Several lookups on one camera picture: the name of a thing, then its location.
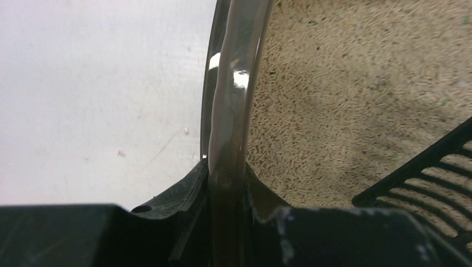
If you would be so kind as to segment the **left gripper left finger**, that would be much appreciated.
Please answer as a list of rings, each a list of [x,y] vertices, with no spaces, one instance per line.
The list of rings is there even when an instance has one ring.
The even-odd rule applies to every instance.
[[[127,211],[111,204],[1,207],[2,266],[208,266],[201,160]]]

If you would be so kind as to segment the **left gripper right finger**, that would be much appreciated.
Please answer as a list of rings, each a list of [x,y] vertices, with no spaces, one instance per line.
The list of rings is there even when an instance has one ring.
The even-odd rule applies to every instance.
[[[399,209],[290,206],[246,169],[246,266],[470,266]]]

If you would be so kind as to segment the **black slotted litter scoop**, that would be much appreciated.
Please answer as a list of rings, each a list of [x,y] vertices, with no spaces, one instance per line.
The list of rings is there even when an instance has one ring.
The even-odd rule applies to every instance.
[[[471,258],[471,119],[352,199],[356,207],[394,207]]]

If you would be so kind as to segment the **dark plastic litter tray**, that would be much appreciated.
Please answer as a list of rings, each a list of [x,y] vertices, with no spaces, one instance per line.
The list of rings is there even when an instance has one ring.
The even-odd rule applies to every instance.
[[[217,1],[200,123],[208,162],[211,266],[243,265],[243,196],[252,101],[272,1]]]

